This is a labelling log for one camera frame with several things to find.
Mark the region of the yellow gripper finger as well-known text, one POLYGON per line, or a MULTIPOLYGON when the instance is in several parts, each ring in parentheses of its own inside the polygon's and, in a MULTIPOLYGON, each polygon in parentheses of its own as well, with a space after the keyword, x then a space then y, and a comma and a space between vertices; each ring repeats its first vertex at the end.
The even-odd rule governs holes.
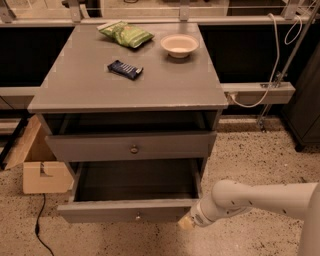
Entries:
POLYGON ((183 216, 178 221, 178 225, 183 230, 192 230, 195 227, 195 223, 190 215, 183 216))

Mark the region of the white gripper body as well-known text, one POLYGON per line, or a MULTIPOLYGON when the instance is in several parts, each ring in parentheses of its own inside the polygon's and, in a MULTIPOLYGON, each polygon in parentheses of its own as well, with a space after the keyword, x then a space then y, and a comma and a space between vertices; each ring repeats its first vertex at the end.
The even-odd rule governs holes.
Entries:
POLYGON ((199 227, 207 227, 221 218, 228 216, 228 210, 218 206, 210 195, 201 198, 190 209, 193 223, 199 227))

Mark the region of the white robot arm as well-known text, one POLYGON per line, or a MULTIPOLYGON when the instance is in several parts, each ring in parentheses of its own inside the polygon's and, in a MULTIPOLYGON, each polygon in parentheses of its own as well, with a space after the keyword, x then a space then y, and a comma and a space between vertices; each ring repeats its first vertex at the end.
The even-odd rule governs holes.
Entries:
POLYGON ((261 209, 304 222, 297 256, 320 255, 320 184, 295 183, 246 185, 232 180, 215 183, 211 192, 199 199, 179 220, 181 228, 207 227, 261 209))

